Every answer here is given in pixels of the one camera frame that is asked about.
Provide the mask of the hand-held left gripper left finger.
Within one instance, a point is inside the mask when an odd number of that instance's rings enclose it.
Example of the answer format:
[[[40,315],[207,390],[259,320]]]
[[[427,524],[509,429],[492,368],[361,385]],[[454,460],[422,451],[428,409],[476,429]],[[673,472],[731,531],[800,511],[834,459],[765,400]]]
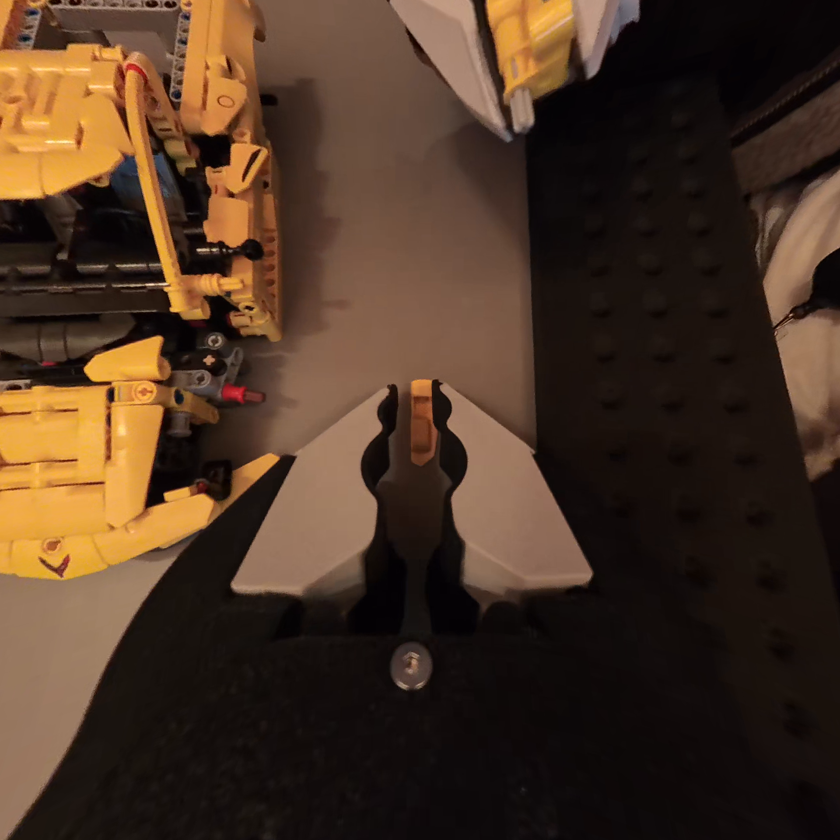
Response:
[[[401,629],[401,561],[377,489],[398,399],[384,386],[297,451],[233,579],[237,595],[329,604],[357,634]]]

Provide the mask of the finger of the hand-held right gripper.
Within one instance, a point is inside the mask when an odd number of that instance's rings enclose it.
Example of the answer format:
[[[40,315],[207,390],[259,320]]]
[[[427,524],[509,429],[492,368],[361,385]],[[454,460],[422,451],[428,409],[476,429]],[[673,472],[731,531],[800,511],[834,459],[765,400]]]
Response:
[[[585,79],[602,66],[622,30],[640,17],[639,1],[573,1],[574,47]]]
[[[484,2],[391,1],[415,51],[472,116],[504,141],[516,135]]]

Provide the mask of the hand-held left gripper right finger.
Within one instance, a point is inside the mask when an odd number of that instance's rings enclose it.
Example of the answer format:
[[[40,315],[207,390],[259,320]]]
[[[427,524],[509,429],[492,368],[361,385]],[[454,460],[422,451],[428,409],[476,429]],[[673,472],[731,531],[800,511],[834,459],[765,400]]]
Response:
[[[592,567],[534,450],[450,385],[432,381],[430,392],[449,482],[429,562],[433,633],[472,634],[495,604],[587,586]]]

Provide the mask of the yellow angled toy piece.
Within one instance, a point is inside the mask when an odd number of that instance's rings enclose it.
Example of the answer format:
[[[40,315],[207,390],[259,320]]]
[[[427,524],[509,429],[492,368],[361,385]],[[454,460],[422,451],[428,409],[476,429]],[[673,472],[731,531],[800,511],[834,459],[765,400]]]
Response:
[[[520,89],[539,99],[568,79],[575,35],[572,1],[486,1],[503,101]]]

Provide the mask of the long yellow toy piece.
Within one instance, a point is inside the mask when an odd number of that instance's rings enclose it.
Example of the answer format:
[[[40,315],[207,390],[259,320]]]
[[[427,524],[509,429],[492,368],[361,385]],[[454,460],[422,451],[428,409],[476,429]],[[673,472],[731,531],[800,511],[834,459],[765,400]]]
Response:
[[[434,388],[429,379],[414,380],[410,387],[411,460],[425,466],[436,454],[438,430],[434,423]]]

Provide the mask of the yellow toy brick car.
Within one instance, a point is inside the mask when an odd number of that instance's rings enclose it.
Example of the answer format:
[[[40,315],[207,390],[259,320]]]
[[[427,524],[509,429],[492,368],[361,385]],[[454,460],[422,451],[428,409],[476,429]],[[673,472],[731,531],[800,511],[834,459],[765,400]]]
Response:
[[[279,457],[205,460],[281,338],[257,2],[1,3],[1,572],[204,530]]]

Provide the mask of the grey desk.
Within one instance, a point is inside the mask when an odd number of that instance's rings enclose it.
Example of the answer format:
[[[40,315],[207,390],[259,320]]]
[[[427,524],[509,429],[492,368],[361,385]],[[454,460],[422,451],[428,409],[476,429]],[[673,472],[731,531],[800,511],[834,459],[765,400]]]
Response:
[[[258,2],[280,167],[282,341],[266,403],[207,452],[294,454],[387,384],[433,378],[535,446],[528,201],[504,143],[415,55],[387,2]],[[69,582],[2,576],[2,838],[64,758],[114,649],[187,547]]]

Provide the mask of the perforated panel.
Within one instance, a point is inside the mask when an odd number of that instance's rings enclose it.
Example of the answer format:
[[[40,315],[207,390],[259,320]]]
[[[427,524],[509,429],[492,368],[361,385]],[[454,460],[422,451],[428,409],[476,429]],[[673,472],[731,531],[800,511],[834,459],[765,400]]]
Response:
[[[713,78],[527,141],[537,460],[593,568],[535,598],[569,838],[838,838],[838,602]]]

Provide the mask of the white shirt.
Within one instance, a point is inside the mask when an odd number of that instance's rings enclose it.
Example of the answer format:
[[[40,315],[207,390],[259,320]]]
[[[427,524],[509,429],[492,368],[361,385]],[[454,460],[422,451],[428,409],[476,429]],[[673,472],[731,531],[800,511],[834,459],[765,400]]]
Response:
[[[812,276],[839,246],[838,168],[756,194],[755,257],[773,322],[809,298]],[[838,465],[839,314],[823,309],[775,334],[805,470],[815,481]]]

